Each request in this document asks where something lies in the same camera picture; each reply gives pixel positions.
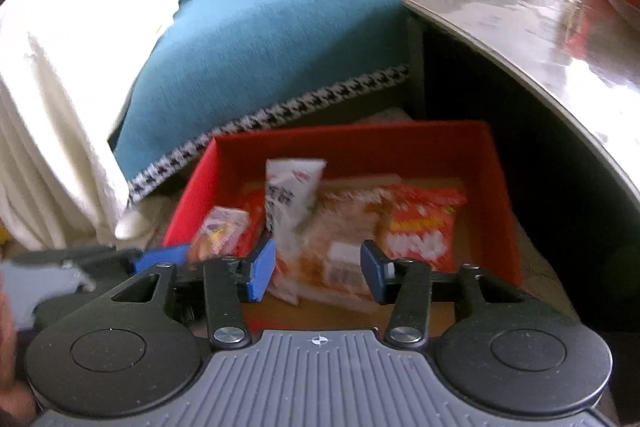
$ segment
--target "red box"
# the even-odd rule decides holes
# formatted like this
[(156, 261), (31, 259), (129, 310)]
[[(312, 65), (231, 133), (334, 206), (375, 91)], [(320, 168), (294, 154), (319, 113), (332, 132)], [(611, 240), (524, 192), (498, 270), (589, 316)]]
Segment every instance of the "red box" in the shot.
[(504, 176), (489, 127), (476, 121), (326, 126), (217, 137), (196, 167), (163, 245), (190, 242), (213, 206), (235, 206), (244, 184), (264, 179), (269, 158), (324, 158), (324, 178), (398, 174), (462, 179), (471, 260), (520, 285)]

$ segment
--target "white cloth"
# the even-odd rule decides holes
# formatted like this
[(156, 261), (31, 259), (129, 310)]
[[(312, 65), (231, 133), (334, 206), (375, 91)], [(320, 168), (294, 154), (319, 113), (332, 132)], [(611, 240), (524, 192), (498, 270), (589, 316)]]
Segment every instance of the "white cloth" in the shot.
[(0, 6), (0, 219), (25, 247), (147, 232), (152, 201), (127, 208), (107, 140), (177, 9), (178, 0)]

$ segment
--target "red snack package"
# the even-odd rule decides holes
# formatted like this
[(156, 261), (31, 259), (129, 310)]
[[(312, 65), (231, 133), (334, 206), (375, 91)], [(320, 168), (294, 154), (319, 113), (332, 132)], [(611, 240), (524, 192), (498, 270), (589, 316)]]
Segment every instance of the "red snack package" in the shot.
[(241, 198), (238, 208), (249, 214), (249, 220), (238, 239), (233, 256), (246, 257), (264, 231), (264, 187), (247, 192)]
[(393, 188), (394, 209), (379, 245), (392, 259), (409, 257), (434, 270), (454, 272), (452, 244), (456, 211), (466, 203), (459, 188)]

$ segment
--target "houndstooth trim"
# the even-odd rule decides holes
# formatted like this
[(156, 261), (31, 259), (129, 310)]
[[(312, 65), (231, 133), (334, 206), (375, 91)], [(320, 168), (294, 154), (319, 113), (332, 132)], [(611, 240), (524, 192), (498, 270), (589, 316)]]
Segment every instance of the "houndstooth trim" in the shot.
[(277, 103), (269, 108), (234, 120), (226, 125), (215, 127), (209, 132), (201, 134), (196, 139), (189, 140), (158, 161), (140, 172), (129, 184), (129, 204), (138, 203), (162, 182), (184, 168), (189, 162), (198, 158), (213, 137), (236, 132), (257, 131), (279, 127), (285, 123), (295, 121), (306, 114), (313, 113), (331, 105), (368, 94), (370, 92), (389, 89), (404, 83), (408, 77), (405, 65), (371, 74), (361, 74), (338, 82), (333, 86), (321, 87), (302, 96), (292, 98), (284, 103)]

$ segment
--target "table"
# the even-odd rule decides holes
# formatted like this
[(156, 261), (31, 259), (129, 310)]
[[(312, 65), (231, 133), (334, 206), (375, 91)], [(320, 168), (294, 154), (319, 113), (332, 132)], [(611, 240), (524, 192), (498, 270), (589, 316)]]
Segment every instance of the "table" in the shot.
[(415, 112), (489, 121), (583, 320), (640, 331), (640, 33), (606, 0), (402, 3)]
[(640, 210), (640, 33), (606, 0), (402, 0), (555, 111)]

